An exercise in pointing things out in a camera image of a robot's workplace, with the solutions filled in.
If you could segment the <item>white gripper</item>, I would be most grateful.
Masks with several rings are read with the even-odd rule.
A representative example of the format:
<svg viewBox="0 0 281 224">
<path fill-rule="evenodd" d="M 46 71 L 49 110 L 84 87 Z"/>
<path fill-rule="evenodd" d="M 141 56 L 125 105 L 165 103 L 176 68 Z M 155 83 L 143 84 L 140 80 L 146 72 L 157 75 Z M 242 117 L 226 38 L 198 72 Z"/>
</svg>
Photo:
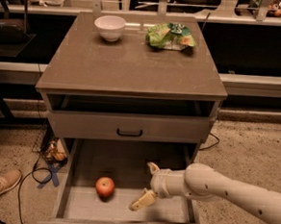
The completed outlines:
<svg viewBox="0 0 281 224">
<path fill-rule="evenodd" d="M 144 188 L 140 197 L 136 198 L 130 205 L 131 211 L 139 211 L 152 205 L 159 198 L 169 199 L 173 196 L 184 197 L 186 193 L 185 171 L 160 169 L 154 162 L 147 162 L 152 179 L 151 189 Z"/>
</svg>

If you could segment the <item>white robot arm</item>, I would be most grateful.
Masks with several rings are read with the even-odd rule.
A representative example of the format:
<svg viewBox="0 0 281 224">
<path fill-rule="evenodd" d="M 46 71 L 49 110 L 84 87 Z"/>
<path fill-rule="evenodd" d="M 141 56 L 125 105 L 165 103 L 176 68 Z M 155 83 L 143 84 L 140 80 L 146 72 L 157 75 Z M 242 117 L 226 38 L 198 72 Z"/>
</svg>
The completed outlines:
<svg viewBox="0 0 281 224">
<path fill-rule="evenodd" d="M 152 205 L 159 198 L 179 196 L 192 200 L 220 197 L 256 216 L 267 224 L 281 224 L 281 193 L 227 178 L 202 163 L 189 164 L 185 170 L 159 168 L 147 163 L 152 178 L 150 189 L 130 204 L 131 211 Z"/>
</svg>

